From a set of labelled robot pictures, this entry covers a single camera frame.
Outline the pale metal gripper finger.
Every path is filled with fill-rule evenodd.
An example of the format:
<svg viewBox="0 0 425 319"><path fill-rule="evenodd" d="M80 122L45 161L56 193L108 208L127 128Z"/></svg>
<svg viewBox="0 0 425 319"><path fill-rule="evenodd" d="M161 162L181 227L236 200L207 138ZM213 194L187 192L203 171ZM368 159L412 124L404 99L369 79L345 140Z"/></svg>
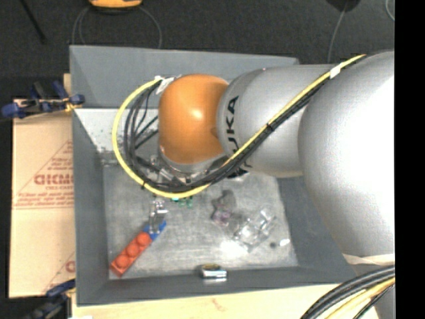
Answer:
<svg viewBox="0 0 425 319"><path fill-rule="evenodd" d="M164 204L160 204L157 206L157 232L160 233L166 226L166 215L168 214L168 210L164 206Z"/></svg>
<svg viewBox="0 0 425 319"><path fill-rule="evenodd" d="M158 218L159 204L154 202L149 210L149 233L154 234L159 230Z"/></svg>

